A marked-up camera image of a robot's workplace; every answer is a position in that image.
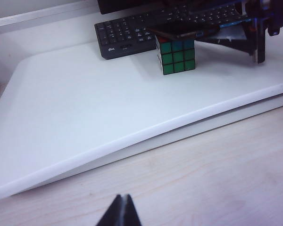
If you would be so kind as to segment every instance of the smartphone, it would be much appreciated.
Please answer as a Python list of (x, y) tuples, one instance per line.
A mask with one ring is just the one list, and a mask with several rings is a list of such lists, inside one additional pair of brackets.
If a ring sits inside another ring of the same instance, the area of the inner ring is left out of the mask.
[(146, 29), (155, 35), (159, 35), (167, 39), (183, 41), (187, 39), (197, 40), (214, 35), (220, 31), (220, 26), (176, 21), (150, 26)]

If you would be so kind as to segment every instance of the white board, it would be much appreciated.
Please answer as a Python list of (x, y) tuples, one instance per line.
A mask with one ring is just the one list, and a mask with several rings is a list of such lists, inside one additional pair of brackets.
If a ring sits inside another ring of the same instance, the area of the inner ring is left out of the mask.
[(283, 34), (266, 63), (196, 43), (197, 69), (163, 76), (156, 52), (113, 60), (96, 42), (30, 57), (0, 100), (0, 198), (117, 150), (283, 93)]

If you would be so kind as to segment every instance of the rubik's cube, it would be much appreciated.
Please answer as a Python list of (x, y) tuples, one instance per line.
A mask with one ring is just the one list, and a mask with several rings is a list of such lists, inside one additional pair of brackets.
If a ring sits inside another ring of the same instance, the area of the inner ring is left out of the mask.
[(156, 36), (156, 48), (164, 75), (195, 69), (194, 40), (172, 41)]

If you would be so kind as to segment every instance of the black keyboard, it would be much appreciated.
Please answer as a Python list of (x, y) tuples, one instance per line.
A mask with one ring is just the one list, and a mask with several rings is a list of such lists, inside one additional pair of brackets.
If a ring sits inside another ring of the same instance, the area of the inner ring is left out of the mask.
[(146, 30), (147, 26), (191, 21), (225, 27), (248, 20), (250, 18), (247, 15), (240, 15), (234, 5), (193, 11), (191, 5), (182, 4), (98, 23), (95, 24), (95, 30), (102, 57), (113, 59), (155, 49), (155, 37)]

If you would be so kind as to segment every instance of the wooden desk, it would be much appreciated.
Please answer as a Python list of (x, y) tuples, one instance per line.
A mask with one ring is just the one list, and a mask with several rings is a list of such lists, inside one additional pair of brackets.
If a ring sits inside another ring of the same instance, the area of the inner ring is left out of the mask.
[(126, 193), (143, 226), (283, 226), (283, 107), (0, 200), (0, 226), (93, 226)]

